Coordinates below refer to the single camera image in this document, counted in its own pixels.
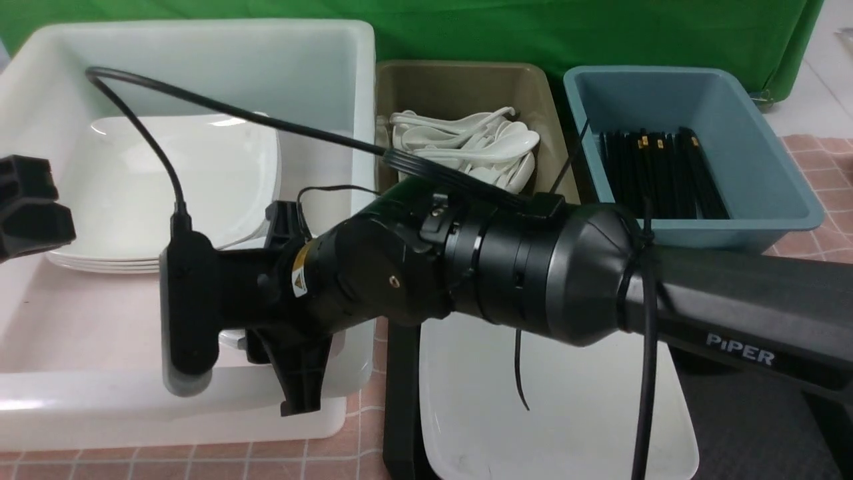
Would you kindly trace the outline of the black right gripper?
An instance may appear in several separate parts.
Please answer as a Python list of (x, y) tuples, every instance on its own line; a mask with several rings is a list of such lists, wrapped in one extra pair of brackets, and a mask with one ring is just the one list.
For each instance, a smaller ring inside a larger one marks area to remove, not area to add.
[(254, 331), (285, 400), (281, 417), (314, 413), (332, 335), (385, 317), (405, 326), (459, 308), (460, 271), (446, 250), (460, 193), (409, 177), (317, 237), (295, 201), (266, 209), (262, 249), (219, 256), (217, 331)]

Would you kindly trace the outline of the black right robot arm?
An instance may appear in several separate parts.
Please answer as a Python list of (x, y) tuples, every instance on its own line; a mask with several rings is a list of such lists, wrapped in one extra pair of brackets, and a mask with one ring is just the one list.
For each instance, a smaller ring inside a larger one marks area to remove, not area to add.
[(851, 266), (659, 246), (612, 204), (501, 209), (407, 179), (308, 239), (294, 203), (264, 249), (219, 254), (223, 325), (269, 363), (281, 415), (315, 412), (334, 334), (462, 313), (586, 347), (617, 331), (851, 402)]

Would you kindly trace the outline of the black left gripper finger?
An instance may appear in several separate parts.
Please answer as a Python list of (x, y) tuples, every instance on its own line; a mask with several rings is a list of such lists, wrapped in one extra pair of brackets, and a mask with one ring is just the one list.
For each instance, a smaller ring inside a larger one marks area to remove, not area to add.
[(1, 261), (42, 254), (76, 240), (72, 212), (59, 203), (48, 160), (1, 160)]

